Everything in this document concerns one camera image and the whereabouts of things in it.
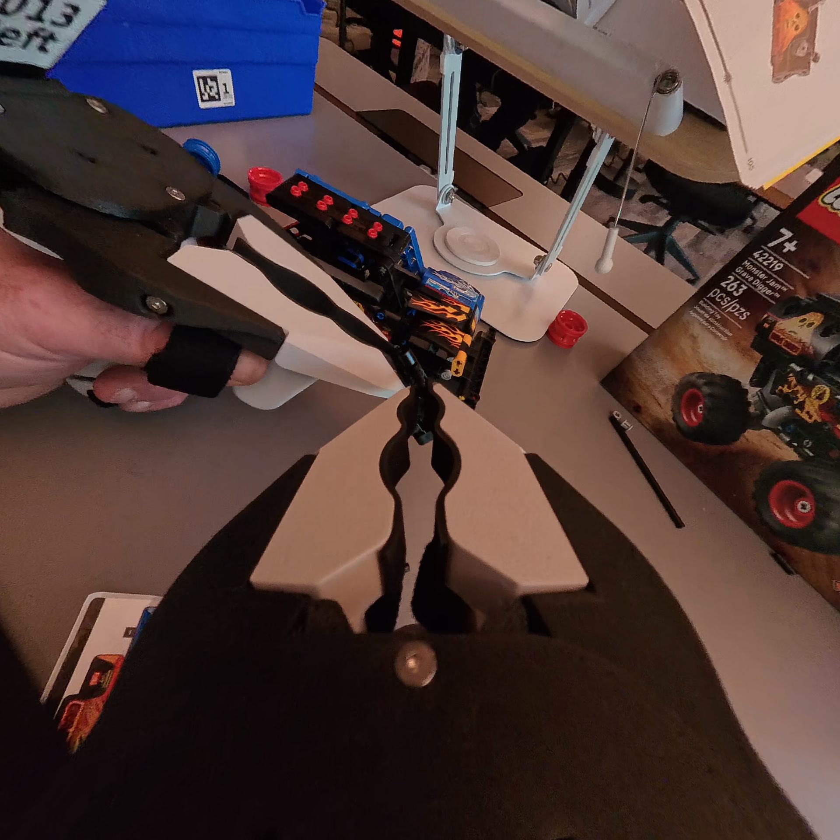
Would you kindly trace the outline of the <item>flame-printed toy truck model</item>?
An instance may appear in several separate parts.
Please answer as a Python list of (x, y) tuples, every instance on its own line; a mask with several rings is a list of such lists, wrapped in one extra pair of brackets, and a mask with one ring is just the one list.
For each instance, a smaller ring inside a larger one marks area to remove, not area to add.
[(266, 194), (287, 231), (428, 377), (475, 408), (496, 341), (480, 330), (484, 296), (467, 280), (427, 266), (415, 231), (399, 219), (297, 171)]

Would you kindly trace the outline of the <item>sticker sheet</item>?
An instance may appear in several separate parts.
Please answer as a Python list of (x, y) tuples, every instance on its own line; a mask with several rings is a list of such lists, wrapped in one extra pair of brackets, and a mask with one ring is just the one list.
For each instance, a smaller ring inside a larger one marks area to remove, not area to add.
[(98, 722), (160, 601), (155, 595), (95, 592), (84, 602), (40, 698), (70, 753)]

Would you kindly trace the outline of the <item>blue storage bin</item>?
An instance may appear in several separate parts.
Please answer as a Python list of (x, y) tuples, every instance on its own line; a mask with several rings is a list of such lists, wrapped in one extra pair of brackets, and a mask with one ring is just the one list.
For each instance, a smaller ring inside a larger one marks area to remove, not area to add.
[(312, 110), (320, 1), (111, 1), (50, 75), (158, 128)]

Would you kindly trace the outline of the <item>blue toy wheel rim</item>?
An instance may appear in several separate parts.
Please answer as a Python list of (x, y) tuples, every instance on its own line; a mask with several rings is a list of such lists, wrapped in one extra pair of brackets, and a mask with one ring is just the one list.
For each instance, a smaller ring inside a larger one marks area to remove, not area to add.
[(183, 150), (205, 167), (213, 177), (218, 177), (222, 165), (215, 149), (203, 140), (190, 138), (182, 143)]

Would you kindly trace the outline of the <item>grey desk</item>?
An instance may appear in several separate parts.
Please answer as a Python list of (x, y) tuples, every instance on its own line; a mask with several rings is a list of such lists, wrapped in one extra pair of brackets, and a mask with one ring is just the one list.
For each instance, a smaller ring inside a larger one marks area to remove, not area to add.
[[(352, 112), (434, 114), (322, 41), (309, 115), (169, 129), (205, 140), (224, 173), (298, 168), (370, 203), (432, 179)], [(349, 106), (347, 112), (339, 105)], [(636, 544), (679, 600), (754, 748), (820, 838), (838, 838), (838, 612), (637, 423), (635, 446), (677, 529), (611, 425), (601, 380), (692, 289), (626, 251), (593, 271), (604, 239), (575, 222), (561, 258), (589, 323), (572, 350), (499, 338), (479, 412), (540, 455)], [(133, 415), (69, 387), (2, 410), (2, 619), (42, 690), (86, 597), (162, 595), (204, 544), (299, 457), (376, 406), (331, 384), (273, 412), (233, 395)]]

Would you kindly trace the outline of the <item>person's left hand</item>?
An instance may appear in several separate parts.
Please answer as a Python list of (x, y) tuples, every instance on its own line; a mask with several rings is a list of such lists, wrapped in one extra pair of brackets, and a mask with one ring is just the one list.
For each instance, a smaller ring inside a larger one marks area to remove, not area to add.
[(100, 401), (128, 413), (179, 406), (187, 394), (149, 383), (143, 370), (171, 330), (89, 295), (60, 259), (2, 231), (2, 408), (49, 394), (98, 361), (113, 363), (93, 383)]

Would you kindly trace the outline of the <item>toy truck set box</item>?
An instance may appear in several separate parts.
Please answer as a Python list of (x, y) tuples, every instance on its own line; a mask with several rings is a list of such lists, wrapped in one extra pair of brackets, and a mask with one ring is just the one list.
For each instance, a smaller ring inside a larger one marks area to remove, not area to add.
[(602, 385), (838, 608), (838, 158)]

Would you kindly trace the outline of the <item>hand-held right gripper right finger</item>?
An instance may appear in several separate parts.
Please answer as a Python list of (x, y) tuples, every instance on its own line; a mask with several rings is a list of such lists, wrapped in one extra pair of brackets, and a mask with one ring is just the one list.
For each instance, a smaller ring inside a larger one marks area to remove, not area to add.
[(435, 391), (442, 432), (459, 456), (443, 498), (448, 587), (460, 596), (583, 590), (589, 577), (522, 448), (445, 389)]

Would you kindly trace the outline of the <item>building instruction booklet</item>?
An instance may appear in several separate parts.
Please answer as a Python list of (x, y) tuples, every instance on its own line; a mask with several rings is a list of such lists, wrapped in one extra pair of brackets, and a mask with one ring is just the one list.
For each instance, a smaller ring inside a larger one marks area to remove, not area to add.
[(685, 5), (744, 185), (770, 186), (838, 140), (838, 1)]

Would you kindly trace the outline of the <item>red toy wheel rim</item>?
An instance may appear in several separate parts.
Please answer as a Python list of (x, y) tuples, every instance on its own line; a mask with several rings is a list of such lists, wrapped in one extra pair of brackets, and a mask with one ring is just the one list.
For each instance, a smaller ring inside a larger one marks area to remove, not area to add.
[(546, 336), (554, 345), (571, 349), (586, 334), (587, 321), (573, 310), (561, 310), (549, 325)]
[(267, 197), (284, 181), (277, 170), (265, 166), (253, 166), (248, 169), (248, 194), (250, 199), (263, 207), (268, 205)]

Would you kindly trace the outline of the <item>black long toy axle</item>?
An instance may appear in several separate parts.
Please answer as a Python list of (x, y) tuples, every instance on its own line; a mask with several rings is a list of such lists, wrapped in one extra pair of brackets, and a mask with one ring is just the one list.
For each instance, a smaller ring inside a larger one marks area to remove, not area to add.
[(635, 447), (634, 442), (629, 436), (629, 432), (625, 432), (622, 429), (616, 427), (616, 421), (614, 419), (616, 417), (619, 419), (625, 419), (623, 415), (618, 411), (612, 411), (610, 412), (610, 415), (608, 417), (610, 425), (612, 426), (613, 430), (615, 430), (617, 436), (620, 438), (627, 453), (631, 456), (633, 462), (635, 463), (635, 466), (639, 470), (642, 477), (646, 480), (651, 491), (653, 491), (655, 497), (657, 498), (660, 506), (664, 509), (668, 518), (671, 520), (671, 522), (675, 525), (677, 529), (683, 529), (686, 526), (683, 519), (678, 514), (671, 500), (668, 499), (664, 490), (656, 480), (654, 473), (649, 468), (648, 464), (646, 463), (646, 461), (644, 461), (644, 458), (641, 456), (641, 454)]

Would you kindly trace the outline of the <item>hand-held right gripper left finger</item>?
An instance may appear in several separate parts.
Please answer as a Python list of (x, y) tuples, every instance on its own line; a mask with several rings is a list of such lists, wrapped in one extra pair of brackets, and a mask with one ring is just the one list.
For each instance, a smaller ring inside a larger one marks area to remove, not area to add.
[(405, 573), (396, 485), (410, 465), (403, 389), (324, 445), (255, 567), (259, 590), (398, 600)]

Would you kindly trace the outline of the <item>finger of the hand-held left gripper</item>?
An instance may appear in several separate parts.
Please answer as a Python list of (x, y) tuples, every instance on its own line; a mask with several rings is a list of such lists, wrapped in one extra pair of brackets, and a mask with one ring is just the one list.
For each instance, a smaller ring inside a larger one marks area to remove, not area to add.
[(229, 250), (186, 245), (171, 264), (281, 328), (279, 367), (371, 396), (390, 397), (403, 383), (384, 354), (291, 301), (266, 275)]
[(390, 362), (395, 345), (337, 281), (299, 247), (254, 216), (237, 221), (228, 245), (233, 253), (261, 270), (286, 298), (329, 319), (352, 338), (381, 351)]

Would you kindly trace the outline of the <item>white book stand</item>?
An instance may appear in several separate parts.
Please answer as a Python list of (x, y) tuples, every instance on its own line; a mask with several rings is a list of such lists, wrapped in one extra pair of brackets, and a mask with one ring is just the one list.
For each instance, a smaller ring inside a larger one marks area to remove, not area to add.
[[(640, 151), (652, 140), (686, 167), (686, 74), (661, 53), (608, 35), (547, 2), (398, 2), (444, 34), (436, 205), (423, 222), (436, 251), (485, 296), (489, 324), (519, 341), (540, 339), (577, 285), (560, 254), (615, 141)], [(474, 50), (593, 130), (574, 193), (544, 254), (455, 196), (456, 112), (463, 55)]]

